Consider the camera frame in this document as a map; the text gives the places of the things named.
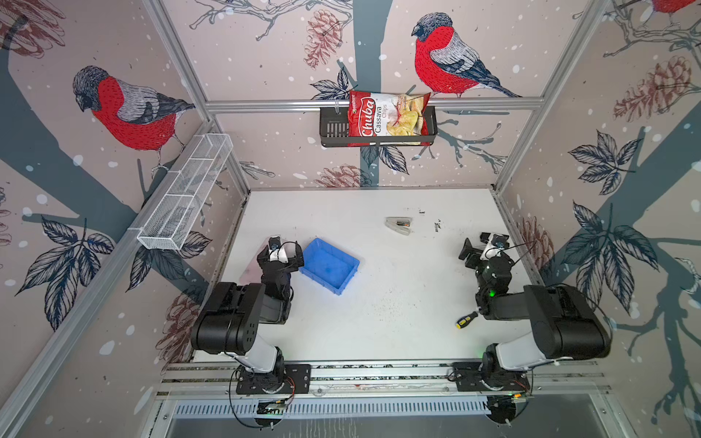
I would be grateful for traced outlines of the yellow black screwdriver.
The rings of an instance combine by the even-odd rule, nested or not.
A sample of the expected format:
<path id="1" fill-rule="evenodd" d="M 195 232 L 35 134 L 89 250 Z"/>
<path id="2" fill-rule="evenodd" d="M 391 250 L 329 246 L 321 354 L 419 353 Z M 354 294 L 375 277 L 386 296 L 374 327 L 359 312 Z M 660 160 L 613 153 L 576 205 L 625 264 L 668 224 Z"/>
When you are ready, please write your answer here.
<path id="1" fill-rule="evenodd" d="M 466 328 L 471 322 L 473 322 L 475 319 L 479 317 L 479 313 L 477 311 L 473 311 L 470 314 L 461 317 L 457 322 L 456 326 L 462 330 Z"/>

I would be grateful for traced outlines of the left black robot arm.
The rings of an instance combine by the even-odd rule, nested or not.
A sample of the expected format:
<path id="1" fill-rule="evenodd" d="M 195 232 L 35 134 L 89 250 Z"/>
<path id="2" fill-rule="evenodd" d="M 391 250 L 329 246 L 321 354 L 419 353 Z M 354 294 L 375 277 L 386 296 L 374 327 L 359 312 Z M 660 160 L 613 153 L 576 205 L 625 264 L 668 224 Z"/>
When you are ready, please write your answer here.
<path id="1" fill-rule="evenodd" d="M 287 379 L 284 356 L 257 334 L 258 327 L 287 322 L 294 299 L 291 275 L 303 268 L 304 257 L 298 242 L 271 237 L 256 261 L 259 281 L 217 283 L 193 325 L 191 345 L 196 351 L 224 354 L 239 363 L 243 376 L 277 388 Z"/>

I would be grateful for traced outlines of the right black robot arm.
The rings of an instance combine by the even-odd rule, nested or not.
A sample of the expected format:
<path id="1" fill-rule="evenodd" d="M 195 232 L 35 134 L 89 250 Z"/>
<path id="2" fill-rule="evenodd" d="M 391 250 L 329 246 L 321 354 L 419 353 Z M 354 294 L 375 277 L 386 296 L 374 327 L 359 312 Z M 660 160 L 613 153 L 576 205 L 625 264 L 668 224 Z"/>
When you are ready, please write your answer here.
<path id="1" fill-rule="evenodd" d="M 522 292 L 510 292 L 517 261 L 506 253 L 511 248 L 509 236 L 483 233 L 479 240 L 482 247 L 473 246 L 467 238 L 458 255 L 466 268 L 475 271 L 478 290 L 476 310 L 456 326 L 464 329 L 478 317 L 530 324 L 527 334 L 487 347 L 478 368 L 487 388 L 520 385 L 525 372 L 554 361 L 588 361 L 609 354 L 612 336 L 586 295 L 569 285 L 526 285 Z"/>

